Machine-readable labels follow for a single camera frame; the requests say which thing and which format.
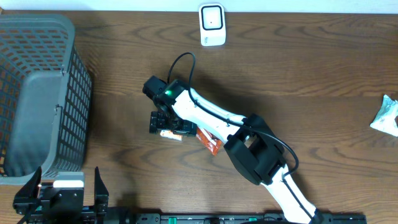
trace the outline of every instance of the black square outline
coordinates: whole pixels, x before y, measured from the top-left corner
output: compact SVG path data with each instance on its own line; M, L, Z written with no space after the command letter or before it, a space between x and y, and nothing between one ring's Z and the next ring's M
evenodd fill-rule
M206 29L205 28L205 21L203 20L204 16L203 16L203 9L207 8L207 7L218 7L220 9L220 19L221 19L221 26L220 28L212 28L212 29ZM223 10L221 9L220 6L203 6L202 9L200 10L201 13L201 26L204 30L220 30L223 28L224 24L223 24Z

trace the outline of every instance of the wood grain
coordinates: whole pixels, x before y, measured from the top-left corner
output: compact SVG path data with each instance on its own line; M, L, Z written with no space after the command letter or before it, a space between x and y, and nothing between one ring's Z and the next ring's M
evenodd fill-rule
M99 166L110 206L279 210L223 149L213 157L195 138L176 142L148 133L154 105L142 84L151 75L166 78L174 59L192 51L194 87L227 110L261 115L295 149L294 179L318 208L364 213L369 223L398 222L398 141L369 127L382 95L398 98L398 16L227 13L226 44L206 48L197 13L56 13L74 23L75 45L95 81L86 204L93 203ZM191 61L183 58L173 78L187 80ZM15 223L18 187L0 189L2 223Z

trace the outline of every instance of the cable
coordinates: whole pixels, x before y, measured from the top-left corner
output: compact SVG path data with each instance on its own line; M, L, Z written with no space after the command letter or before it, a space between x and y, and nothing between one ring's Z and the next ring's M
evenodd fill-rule
M277 142L280 143L281 145L283 145L283 146L291 153L291 155L293 156L294 161L295 161L295 165L294 165L294 167L293 167L290 171L288 171L288 172L286 172L285 174L282 175L282 181L283 181L283 183L286 185L286 187L287 187L287 189L290 191L290 193L293 195L294 199L297 201L297 203L298 203L298 205L300 206L300 208L301 208L301 209L308 215L308 217L310 217L310 219L312 220L313 218L312 218L311 214L310 214L310 213L307 211L307 209L303 206L303 204L300 202L300 200L297 198L297 196L294 194L293 190L290 188L290 186L288 185L287 181L285 180L285 177L287 177L288 175L293 174L293 173L299 168L299 158L297 157L296 153L294 153L294 150L293 150L288 144L286 144L285 142L283 142L283 141L280 140L279 138L277 138L277 137L275 137L275 136L272 136L272 135L270 135L270 134L264 132L264 131L261 130L261 129L252 128L252 127L249 127L249 126L245 126L245 125L243 125L243 124L235 123L235 122L233 122L233 121L230 121L229 119L225 119L225 118L223 118L222 116L220 116L220 115L218 115L218 114L216 114L216 113L214 113L214 112L208 110L207 108L205 108L204 106L202 106L200 103L198 103L198 100L194 99L194 97L192 96L192 93L191 93L193 69L195 68L195 64L196 64L196 56L195 56L194 53L192 53L192 52L185 52L184 54L181 54L180 56L178 56L178 57L174 60L174 63L172 64L172 66L170 67L170 70L169 70L169 75L168 75L168 77L167 77L167 84L169 84L169 82L170 82L170 77L171 77L171 74L172 74L172 70L173 70L173 68L174 68L174 65L178 62L178 60L180 60L180 58L182 58L184 55L188 55L188 54L192 56L192 60L193 60L191 72L190 72L190 74L189 74L188 94L189 94L190 99L191 99L191 100L193 101L193 103L195 104L195 106L199 107L199 108L202 109L204 112L206 112L206 113L208 113L208 114L210 114L210 115L212 115L212 116L214 116L214 117L216 117L216 118L218 118L218 119L224 121L224 122L227 123L227 124L231 124L231 125L237 126L237 127L239 127L239 128L244 128L244 129L246 129L246 130L248 130L248 131L251 131L251 132L254 132L254 133L263 134L263 135L265 135L265 136L267 136L267 137L269 137L269 138L271 138L271 139L277 141Z

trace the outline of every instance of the basket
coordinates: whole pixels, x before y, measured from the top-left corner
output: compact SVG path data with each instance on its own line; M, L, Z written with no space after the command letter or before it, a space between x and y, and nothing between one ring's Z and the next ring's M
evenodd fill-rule
M80 170L92 83L74 39L61 15L0 16L0 184Z

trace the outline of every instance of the red snack packet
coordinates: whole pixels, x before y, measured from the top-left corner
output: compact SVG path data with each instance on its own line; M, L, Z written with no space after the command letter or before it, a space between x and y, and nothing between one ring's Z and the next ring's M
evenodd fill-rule
M199 141L210 150L213 156L217 155L218 149L221 146L221 140L205 129L199 127L197 128L197 139L199 139Z

